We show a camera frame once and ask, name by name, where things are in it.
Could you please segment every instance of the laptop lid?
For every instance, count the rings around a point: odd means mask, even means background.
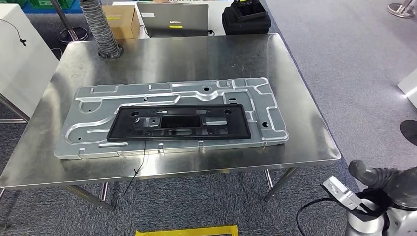
[[[209,5],[137,3],[149,37],[207,36]]]

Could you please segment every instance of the black cord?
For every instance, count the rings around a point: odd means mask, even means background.
[[[300,232],[301,232],[302,236],[307,236],[307,235],[305,234],[305,232],[304,232],[304,230],[303,230],[302,226],[301,226],[301,225],[300,225],[300,223],[299,223],[299,215],[300,215],[300,213],[301,213],[304,209],[306,209],[307,207],[309,207],[309,206],[311,206],[311,205],[313,205],[313,204],[315,204],[315,203],[324,202],[324,201],[332,201],[332,202],[336,202],[336,200],[335,200],[335,199],[332,199],[332,198],[320,198],[320,199],[316,199],[316,200],[314,200],[314,201],[311,201],[311,202],[309,202],[309,203],[307,203],[307,204],[303,205],[303,206],[302,206],[302,207],[301,207],[301,208],[297,211],[296,222],[297,222],[298,229],[300,230]]]
[[[4,20],[4,19],[0,19],[0,21],[4,21],[4,22],[6,22],[6,23],[9,23],[9,25],[13,26],[13,27],[14,27],[14,29],[16,30],[16,32],[17,32],[17,36],[19,37],[19,41],[23,44],[23,46],[25,46],[25,47],[26,47],[26,44],[25,44],[26,40],[25,40],[25,39],[22,39],[22,38],[20,37],[19,30],[18,30],[18,29],[14,26],[14,24],[12,24],[12,23],[8,22],[7,20]]]
[[[142,160],[142,164],[141,164],[141,166],[138,168],[138,170],[133,169],[133,171],[135,172],[135,175],[134,175],[134,176],[132,177],[132,179],[130,180],[129,185],[127,186],[126,190],[125,190],[125,191],[124,191],[124,193],[123,193],[123,197],[126,195],[127,190],[129,189],[129,187],[130,187],[130,185],[132,184],[133,180],[135,179],[136,175],[139,173],[139,171],[141,171],[141,169],[142,169],[143,165],[145,164],[145,152],[146,152],[146,142],[144,142],[144,157],[143,157],[143,160]]]

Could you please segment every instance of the black bag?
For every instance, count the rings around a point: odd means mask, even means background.
[[[256,18],[240,23],[231,7],[226,7],[224,9],[223,28],[226,35],[268,33],[270,27],[271,18],[268,14],[262,18]]]

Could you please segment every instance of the gray carpet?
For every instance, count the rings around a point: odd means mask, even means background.
[[[410,30],[415,20],[392,17],[383,2],[374,0],[268,4],[279,26],[274,24],[270,32],[281,30],[344,156],[368,163],[376,158],[380,162],[373,164],[384,166],[415,162],[416,149],[402,138],[398,126],[417,113],[395,87],[417,65],[412,41],[416,31]],[[57,16],[28,17],[51,48],[61,47],[56,35],[63,26]],[[81,15],[69,17],[73,25],[85,27]],[[3,111],[0,107],[0,114],[12,115]],[[0,126],[1,169],[23,129],[20,124]],[[273,178],[278,180],[282,173],[272,171]],[[244,236],[299,236],[296,211],[325,196],[318,184],[330,175],[357,189],[341,160],[302,168],[270,203],[262,201],[267,186],[261,171],[136,181],[124,198],[120,192],[128,183],[112,183],[108,198],[117,200],[114,212],[59,188],[7,191],[0,223],[11,224],[2,235],[134,235],[134,230],[237,224]],[[100,193],[99,184],[84,188]],[[343,235],[346,224],[344,212],[333,203],[308,208],[301,221],[312,236]]]
[[[388,14],[392,2],[267,0],[346,160],[408,169],[417,147],[399,126],[417,110],[397,84],[417,67],[417,18]]]

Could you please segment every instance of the yellow tape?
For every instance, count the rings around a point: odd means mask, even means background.
[[[167,230],[141,233],[136,231],[135,236],[215,236],[215,235],[231,235],[239,236],[238,227],[236,225],[208,227],[187,230]]]

